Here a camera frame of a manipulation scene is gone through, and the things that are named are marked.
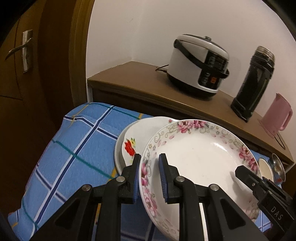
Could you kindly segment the stainless steel bowl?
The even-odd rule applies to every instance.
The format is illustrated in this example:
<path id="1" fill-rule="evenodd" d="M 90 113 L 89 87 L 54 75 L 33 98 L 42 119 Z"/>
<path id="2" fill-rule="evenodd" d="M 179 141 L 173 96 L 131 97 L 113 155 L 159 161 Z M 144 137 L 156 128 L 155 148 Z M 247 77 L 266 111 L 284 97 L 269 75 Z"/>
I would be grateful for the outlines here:
<path id="1" fill-rule="evenodd" d="M 275 153 L 272 153 L 271 155 L 271 162 L 272 162 L 273 171 L 274 171 L 274 183 L 281 184 L 285 182 L 286 175 L 285 175 L 284 167 L 279 157 Z"/>

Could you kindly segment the pink floral rim plate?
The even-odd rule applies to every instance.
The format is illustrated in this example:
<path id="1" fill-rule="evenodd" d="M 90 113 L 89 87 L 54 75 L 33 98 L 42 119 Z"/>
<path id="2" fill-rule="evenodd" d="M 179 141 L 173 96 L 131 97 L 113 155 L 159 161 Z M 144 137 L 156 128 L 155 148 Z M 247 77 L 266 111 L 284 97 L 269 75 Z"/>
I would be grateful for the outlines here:
<path id="1" fill-rule="evenodd" d="M 192 182 L 217 184 L 252 220 L 259 207 L 252 192 L 235 176 L 238 166 L 259 175 L 258 163 L 250 149 L 225 128 L 203 120 L 148 118 L 132 138 L 132 147 L 142 157 L 139 165 L 139 192 L 155 226 L 171 240 L 179 238 L 179 207 L 163 198 L 158 157 Z"/>

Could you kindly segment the white enamel bowl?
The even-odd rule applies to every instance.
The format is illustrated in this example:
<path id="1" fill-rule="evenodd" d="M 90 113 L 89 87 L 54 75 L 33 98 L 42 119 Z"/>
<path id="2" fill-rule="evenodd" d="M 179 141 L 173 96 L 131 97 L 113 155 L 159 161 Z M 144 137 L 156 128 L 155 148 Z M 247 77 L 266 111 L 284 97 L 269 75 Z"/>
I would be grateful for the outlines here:
<path id="1" fill-rule="evenodd" d="M 268 162 L 263 158 L 259 158 L 258 165 L 259 165 L 262 177 L 265 177 L 268 180 L 274 181 L 273 171 L 271 169 L 271 166 L 268 164 Z"/>

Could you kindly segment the blue checked tablecloth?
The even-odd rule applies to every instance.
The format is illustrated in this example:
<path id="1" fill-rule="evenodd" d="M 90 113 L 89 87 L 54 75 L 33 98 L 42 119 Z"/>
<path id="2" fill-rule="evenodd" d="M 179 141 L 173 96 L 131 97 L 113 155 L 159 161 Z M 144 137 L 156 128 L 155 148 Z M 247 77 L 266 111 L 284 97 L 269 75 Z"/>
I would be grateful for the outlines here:
<path id="1" fill-rule="evenodd" d="M 67 113 L 27 182 L 21 207 L 8 215 L 19 240 L 29 240 L 83 184 L 99 186 L 119 173 L 124 131 L 146 114 L 106 103 Z"/>

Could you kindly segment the pink electric kettle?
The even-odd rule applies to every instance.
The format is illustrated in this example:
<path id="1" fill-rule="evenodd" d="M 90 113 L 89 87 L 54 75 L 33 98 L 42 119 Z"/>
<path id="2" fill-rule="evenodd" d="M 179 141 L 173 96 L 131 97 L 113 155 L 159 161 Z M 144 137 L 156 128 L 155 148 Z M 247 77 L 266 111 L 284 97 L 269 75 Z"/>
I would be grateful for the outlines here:
<path id="1" fill-rule="evenodd" d="M 280 93 L 277 93 L 264 117 L 259 120 L 259 124 L 271 138 L 275 138 L 279 131 L 283 131 L 287 127 L 292 114 L 289 102 Z"/>

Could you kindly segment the black thermos flask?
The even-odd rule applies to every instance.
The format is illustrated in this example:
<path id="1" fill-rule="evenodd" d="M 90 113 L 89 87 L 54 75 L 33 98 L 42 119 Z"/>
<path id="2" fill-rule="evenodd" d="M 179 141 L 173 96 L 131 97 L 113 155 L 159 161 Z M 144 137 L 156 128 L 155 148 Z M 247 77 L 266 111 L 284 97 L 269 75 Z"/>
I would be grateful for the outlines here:
<path id="1" fill-rule="evenodd" d="M 258 46 L 250 60 L 250 66 L 237 96 L 231 103 L 236 115 L 248 122 L 272 78 L 275 64 L 274 54 Z"/>

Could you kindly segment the white black rice cooker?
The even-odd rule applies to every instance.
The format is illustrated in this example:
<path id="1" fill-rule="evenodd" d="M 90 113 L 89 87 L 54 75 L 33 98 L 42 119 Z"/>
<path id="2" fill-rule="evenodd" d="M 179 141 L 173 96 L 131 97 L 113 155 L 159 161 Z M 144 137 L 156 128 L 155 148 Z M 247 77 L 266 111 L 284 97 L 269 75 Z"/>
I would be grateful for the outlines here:
<path id="1" fill-rule="evenodd" d="M 193 96 L 209 99 L 229 76 L 229 54 L 209 37 L 179 35 L 166 74 L 169 80 Z"/>

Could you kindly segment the brown wooden sideboard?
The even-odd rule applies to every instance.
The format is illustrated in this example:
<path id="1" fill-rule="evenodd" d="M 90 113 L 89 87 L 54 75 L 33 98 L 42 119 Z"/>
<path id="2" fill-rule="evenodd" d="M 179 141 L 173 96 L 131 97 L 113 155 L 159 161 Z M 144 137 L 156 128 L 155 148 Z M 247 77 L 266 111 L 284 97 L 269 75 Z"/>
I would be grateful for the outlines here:
<path id="1" fill-rule="evenodd" d="M 129 105 L 123 103 L 124 108 L 140 104 L 155 108 L 147 111 L 150 115 L 202 118 L 227 128 L 262 154 L 277 154 L 286 169 L 295 163 L 288 146 L 281 146 L 260 126 L 259 114 L 244 122 L 230 108 L 232 97 L 222 91 L 210 100 L 186 95 L 172 85 L 165 73 L 156 71 L 155 66 L 135 61 L 99 72 L 87 82 L 95 101 L 107 102 L 117 97 L 130 102 Z"/>

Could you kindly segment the left wooden door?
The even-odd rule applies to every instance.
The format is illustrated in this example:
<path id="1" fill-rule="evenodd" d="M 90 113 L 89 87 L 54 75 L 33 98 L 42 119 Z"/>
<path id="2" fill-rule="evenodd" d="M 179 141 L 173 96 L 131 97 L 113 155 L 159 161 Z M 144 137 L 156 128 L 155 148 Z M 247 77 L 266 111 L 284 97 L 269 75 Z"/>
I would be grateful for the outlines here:
<path id="1" fill-rule="evenodd" d="M 1 211 L 20 207 L 31 171 L 67 111 L 86 102 L 86 42 L 94 1 L 31 1 L 1 43 Z M 23 72 L 22 32 L 33 30 Z"/>

